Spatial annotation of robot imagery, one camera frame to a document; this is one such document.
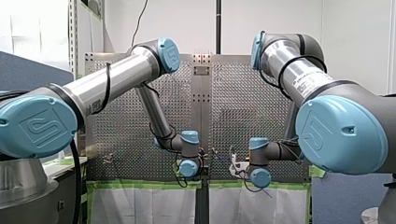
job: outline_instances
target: green tape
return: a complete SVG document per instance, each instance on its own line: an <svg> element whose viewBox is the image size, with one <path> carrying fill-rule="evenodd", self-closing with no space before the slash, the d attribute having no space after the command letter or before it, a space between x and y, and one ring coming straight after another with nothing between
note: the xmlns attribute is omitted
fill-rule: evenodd
<svg viewBox="0 0 396 224"><path fill-rule="evenodd" d="M87 194L85 193L85 194L83 194L83 195L81 195L81 203L85 203L85 202L87 202Z"/></svg>
<svg viewBox="0 0 396 224"><path fill-rule="evenodd" d="M59 162L60 165L74 165L73 158L63 159Z"/></svg>
<svg viewBox="0 0 396 224"><path fill-rule="evenodd" d="M188 181L188 186L182 188L176 181L146 181L117 179L109 181L88 181L87 186L93 189L200 189L201 181Z"/></svg>
<svg viewBox="0 0 396 224"><path fill-rule="evenodd" d="M91 224L93 192L94 192L94 188L92 188L92 186L87 183L87 206L88 206L88 208L87 208L87 213L88 213L87 223L88 224Z"/></svg>
<svg viewBox="0 0 396 224"><path fill-rule="evenodd" d="M322 178L326 174L326 171L318 168L316 165L309 166L309 176Z"/></svg>
<svg viewBox="0 0 396 224"><path fill-rule="evenodd" d="M84 75L82 75L82 74L77 74L77 75L76 75L76 80L79 79L79 78L82 78L82 77L84 77Z"/></svg>
<svg viewBox="0 0 396 224"><path fill-rule="evenodd" d="M212 189L227 189L227 188L241 188L244 187L243 180L211 180L209 183L209 187ZM253 184L247 183L248 187L253 187ZM272 182L269 189L295 189L295 190L307 190L310 189L310 183L301 183L301 184L285 184L285 183L277 183Z"/></svg>

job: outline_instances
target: silver metal tube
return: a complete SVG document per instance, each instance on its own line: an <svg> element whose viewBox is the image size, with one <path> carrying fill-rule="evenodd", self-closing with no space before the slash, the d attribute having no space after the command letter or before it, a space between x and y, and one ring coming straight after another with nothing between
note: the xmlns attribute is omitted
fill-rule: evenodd
<svg viewBox="0 0 396 224"><path fill-rule="evenodd" d="M262 68L270 76L278 79L282 67L293 58L300 56L298 46L287 39L279 39L268 46L262 55ZM295 104L300 107L312 92L335 80L317 68L307 59L291 63L283 74L282 84Z"/></svg>
<svg viewBox="0 0 396 224"><path fill-rule="evenodd" d="M136 47L132 55L111 64L110 93L108 101L116 99L142 82L160 75L155 56L142 47ZM78 105L81 114L89 116L100 108L106 96L106 68L66 84L63 89Z"/></svg>
<svg viewBox="0 0 396 224"><path fill-rule="evenodd" d="M172 133L172 129L166 120L163 113L160 100L157 94L149 88L142 86L136 88L136 93L142 106L145 108L148 119L151 123L151 128L154 133L159 137L165 137Z"/></svg>
<svg viewBox="0 0 396 224"><path fill-rule="evenodd" d="M288 108L288 115L285 121L285 131L283 139L291 139L296 136L296 118L298 113L298 107L294 102L290 102Z"/></svg>

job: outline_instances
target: vertical metal pole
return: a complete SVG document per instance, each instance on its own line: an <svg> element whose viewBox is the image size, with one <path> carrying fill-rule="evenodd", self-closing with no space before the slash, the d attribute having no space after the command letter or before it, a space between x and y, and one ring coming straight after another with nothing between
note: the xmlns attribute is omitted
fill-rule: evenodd
<svg viewBox="0 0 396 224"><path fill-rule="evenodd" d="M211 55L202 54L193 56L195 60L194 72L192 74L191 93L192 104L195 114L193 118L199 118L198 125L200 135L200 147L208 153L209 124L211 115ZM200 175L202 186L195 194L195 224L209 223L209 186L208 186L208 164L205 161L205 169Z"/></svg>
<svg viewBox="0 0 396 224"><path fill-rule="evenodd" d="M221 54L221 0L216 1L216 54Z"/></svg>

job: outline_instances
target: metal frame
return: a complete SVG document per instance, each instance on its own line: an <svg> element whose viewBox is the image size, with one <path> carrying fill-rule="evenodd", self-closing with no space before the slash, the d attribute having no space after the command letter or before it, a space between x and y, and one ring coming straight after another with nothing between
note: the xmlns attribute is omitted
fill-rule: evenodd
<svg viewBox="0 0 396 224"><path fill-rule="evenodd" d="M78 76L78 0L69 0L69 55L74 79Z"/></svg>
<svg viewBox="0 0 396 224"><path fill-rule="evenodd" d="M122 58L125 57L125 54L111 54L111 53L87 53L85 54L85 62L86 62L86 74L89 74L91 72L94 72L100 68L103 68L106 66L106 62L111 62L114 63L115 61L118 61ZM178 106L184 106L184 105L173 105L175 102L167 101L165 102L162 97L160 97L160 101L162 104L167 104L164 107L164 112L165 115L168 116L169 119L172 119L175 121L175 118L177 117L185 117L185 113L190 113L190 124L188 125L189 127L186 126L186 124L183 124L181 122L170 122L173 123L175 126L178 127L178 131L180 130L180 127L184 128L190 128L191 130L195 130L199 133L200 136L200 147L204 149L206 153L210 153L210 148L214 146L214 141L216 141L216 136L214 134L217 134L218 132L221 132L221 127L217 126L218 120L219 119L219 111L215 112L215 110L219 110L217 107L216 103L219 100L219 97L221 94L218 93L219 90L216 90L215 88L218 87L219 81L221 79L226 79L228 76L225 76L225 74L222 74L221 71L227 71L230 72L232 70L227 70L229 68L235 69L235 76L241 75L241 73L246 76L243 77L241 80L244 80L246 82L244 83L232 83L236 85L249 85L248 82L252 81L254 83L253 87L247 86L246 89L245 86L240 87L238 91L241 92L232 92L232 90L228 90L227 88L224 89L223 91L227 92L221 92L224 95L227 95L229 92L232 94L244 94L243 91L247 91L247 93L251 94L251 89L252 88L258 88L256 94L256 99L247 99L247 100L253 100L253 101L258 101L257 103L257 108L255 108L253 105L251 105L251 109L254 110L252 113L254 115L260 114L260 113L265 113L265 112L271 112L273 113L273 116L276 117L276 127L262 127L259 129L254 129L253 131L251 130L251 127L246 127L245 130L242 130L240 127L235 126L237 129L239 129L241 132L239 133L232 133L236 135L243 135L244 137L250 137L253 133L254 134L262 134L262 135L267 135L269 133L269 137L271 138L282 138L283 137L283 132L284 132L284 123L286 119L286 115L288 113L288 105L289 102L283 98L283 96L274 89L271 89L270 86L264 85L262 81L258 78L258 74L253 72L250 69L250 57L248 56L224 56L224 55L210 55L210 54L182 54L180 55L180 60L182 61L180 69L177 71L177 73L183 73L183 74L188 74L187 76L191 76L191 80L184 82L184 83L178 83L178 85L183 85L185 88L189 88L190 91L188 91L188 96L182 96L180 95L180 89L168 86L168 85L174 85L177 83L175 80L166 80L167 78L172 78L172 76L177 76L177 73L175 75L165 75L165 77L161 77L160 79L156 80L153 82L154 88L165 88L166 91L170 91L167 94L168 95L178 95L178 97L187 97L190 103L190 111L188 109L183 109L181 110L181 114L175 115L173 113L177 113L177 108L171 108L171 107L178 107ZM125 104L129 104L128 99L131 100L132 98L128 97L134 97L131 95L129 92L126 93L127 96L121 97L121 101L123 101ZM228 99L229 102L225 102L225 105L227 104L234 104L233 99L230 97ZM133 103L134 106L139 106L142 107L140 102L137 101ZM269 104L272 110L264 109L262 110L263 105ZM111 164L112 162L117 163L116 157L114 155L108 154L108 155L98 155L98 146L97 143L94 141L94 135L97 134L98 132L101 132L100 130L95 130L94 125L97 125L97 122L99 120L99 125L100 122L106 121L106 120L111 120L106 117L106 111L107 110L112 110L115 113L118 113L119 116L123 117L124 119L129 118L122 116L120 114L120 110L122 110L122 107L124 105L118 104L118 110L119 111L114 111L115 108L112 107L112 104L110 104L107 108L105 109L105 113L102 115L99 114L97 118L91 118L89 120L89 124L87 126L87 156L89 158L93 158L90 160L90 165L88 169L88 178L89 179L95 179L95 178L90 178L90 175L95 176L94 170L106 170L107 172L110 173L110 176L118 177L118 178L125 178L128 177L126 176L117 176L114 174L115 171L113 169L113 166L107 166L103 167L103 163L109 162ZM131 116L146 116L145 113L142 114L133 114ZM236 116L245 116L244 113L242 114L237 114ZM250 123L257 122L257 125L262 125L262 123L265 121L257 121L258 117L251 117L247 116L247 118L242 118L249 120ZM236 135L231 136L233 139L238 139ZM141 140L139 139L134 139L136 144L142 144ZM238 154L239 157L238 159L242 160L243 157L245 157L248 154L248 140L245 142L241 141L241 146L245 147L240 147L238 148ZM219 148L216 148L216 150L219 151L220 156L225 156L227 158L228 156L228 146L222 146ZM131 156L125 155L125 159L131 160ZM136 169L136 164L139 164L140 166L145 166L146 169L149 169L150 166L153 165L158 165L158 162L163 162L163 166L165 166L165 169L168 169L168 166L170 163L173 162L173 156L168 156L164 155L166 157L165 160L163 161L158 161L157 159L153 159L149 155L147 158L139 159L139 160L131 160L131 162L134 162L134 167L128 165L128 163L123 163L122 165L127 165L128 169ZM200 224L200 223L208 223L209 222L209 186L208 186L208 181L211 177L213 177L213 171L212 168L214 169L222 169L222 166L219 165L220 161L217 160L211 160L211 161L206 161L205 162L205 172L200 175L200 180L202 181L202 187L198 190L196 190L196 206L195 206L195 223ZM229 165L230 163L224 165L225 172L221 171L218 173L218 175L214 176L214 179L232 179L233 177L229 173ZM285 171L284 173L278 174L276 171L278 170L283 170ZM294 183L303 183L303 182L310 182L309 179L309 169L308 169L308 163L306 162L304 165L297 165L293 163L292 161L272 161L270 162L270 171L273 172L273 177L274 181L278 182L294 182ZM292 173L290 176L286 174L286 172L292 172L292 171L298 171L297 173ZM160 174L157 174L156 176L152 176L150 178L145 178L148 180L172 180L174 181L174 177L168 175L165 175L168 173L164 173L161 171Z"/></svg>

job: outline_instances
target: metal stand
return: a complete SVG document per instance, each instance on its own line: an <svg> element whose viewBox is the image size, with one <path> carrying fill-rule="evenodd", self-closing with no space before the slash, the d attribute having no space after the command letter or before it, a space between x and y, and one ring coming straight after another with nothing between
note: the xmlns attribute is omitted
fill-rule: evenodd
<svg viewBox="0 0 396 224"><path fill-rule="evenodd" d="M379 207L366 209L361 213L362 224L393 224L396 222L396 175L393 183L387 184L388 191Z"/></svg>
<svg viewBox="0 0 396 224"><path fill-rule="evenodd" d="M48 182L40 160L0 161L2 224L56 224L58 182Z"/></svg>
<svg viewBox="0 0 396 224"><path fill-rule="evenodd" d="M207 154L209 149L209 133L211 122L212 102L212 72L209 54L192 55L192 81L191 81L191 127L200 134L200 147ZM202 187L196 190L195 197L195 224L209 223L209 162L205 161L205 169L199 176Z"/></svg>

